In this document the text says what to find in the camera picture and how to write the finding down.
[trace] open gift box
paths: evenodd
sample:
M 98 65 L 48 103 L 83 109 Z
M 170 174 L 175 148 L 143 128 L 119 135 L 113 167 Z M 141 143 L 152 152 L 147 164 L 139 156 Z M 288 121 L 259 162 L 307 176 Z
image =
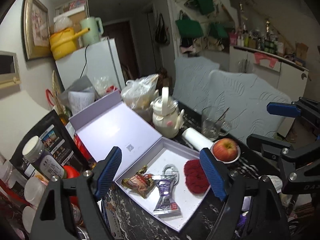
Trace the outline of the open gift box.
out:
M 179 232 L 196 211 L 205 195 L 194 195 L 185 185 L 184 164 L 198 159 L 199 152 L 162 137 L 152 126 L 121 101 L 120 92 L 114 91 L 100 98 L 70 119 L 76 133 L 96 161 L 104 160 L 113 146 L 122 151 L 122 162 L 114 182 L 138 205 L 159 221 Z M 124 187 L 121 180 L 130 178 L 144 165 L 146 173 L 162 174 L 167 164 L 179 170 L 179 182 L 173 187 L 172 197 L 180 207 L 178 215 L 155 216 L 159 190 L 154 186 L 144 199 Z

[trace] green bag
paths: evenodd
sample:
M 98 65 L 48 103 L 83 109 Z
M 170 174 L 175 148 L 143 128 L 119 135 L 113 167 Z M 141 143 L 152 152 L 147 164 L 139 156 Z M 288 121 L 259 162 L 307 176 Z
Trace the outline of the green bag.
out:
M 228 33 L 224 29 L 224 26 L 221 23 L 211 23 L 209 36 L 216 39 L 226 39 L 229 37 Z
M 201 25 L 197 21 L 190 20 L 190 18 L 180 11 L 179 20 L 176 20 L 176 25 L 179 34 L 182 38 L 200 38 L 203 36 Z
M 196 0 L 196 1 L 199 5 L 200 13 L 202 15 L 206 15 L 214 11 L 214 4 L 212 0 Z

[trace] snack packet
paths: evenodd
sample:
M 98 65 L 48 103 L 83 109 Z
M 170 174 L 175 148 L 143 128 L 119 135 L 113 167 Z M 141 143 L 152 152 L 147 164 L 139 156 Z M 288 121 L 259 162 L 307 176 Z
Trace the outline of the snack packet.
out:
M 155 175 L 152 179 L 155 181 L 156 186 L 159 188 L 160 198 L 153 211 L 154 215 L 174 214 L 181 213 L 179 206 L 172 198 L 172 189 L 177 175 Z
M 137 192 L 143 198 L 147 198 L 149 190 L 153 186 L 152 174 L 145 174 L 147 166 L 143 166 L 141 170 L 138 170 L 136 175 L 129 179 L 123 179 L 121 184 L 135 192 Z

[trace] black marble table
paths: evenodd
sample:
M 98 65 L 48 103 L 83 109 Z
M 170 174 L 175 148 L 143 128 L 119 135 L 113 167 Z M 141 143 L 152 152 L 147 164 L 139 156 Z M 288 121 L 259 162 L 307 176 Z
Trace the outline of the black marble table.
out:
M 183 104 L 179 105 L 179 109 L 185 109 L 185 124 L 173 140 L 188 146 L 181 134 L 188 127 L 200 131 L 201 116 Z M 237 170 L 245 177 L 279 176 L 279 171 L 275 167 L 251 151 L 246 145 L 235 138 L 233 139 L 241 149 L 241 158 L 229 165 L 229 169 Z M 213 228 L 223 204 L 210 190 L 188 223 L 178 233 L 152 217 L 118 186 L 109 191 L 107 200 L 116 208 L 120 228 L 126 240 L 205 240 Z

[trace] framed picture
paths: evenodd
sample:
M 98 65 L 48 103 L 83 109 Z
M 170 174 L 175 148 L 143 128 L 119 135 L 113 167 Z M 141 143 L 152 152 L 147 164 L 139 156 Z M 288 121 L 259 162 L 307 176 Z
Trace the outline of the framed picture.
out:
M 48 9 L 39 0 L 24 0 L 21 22 L 26 61 L 51 56 Z

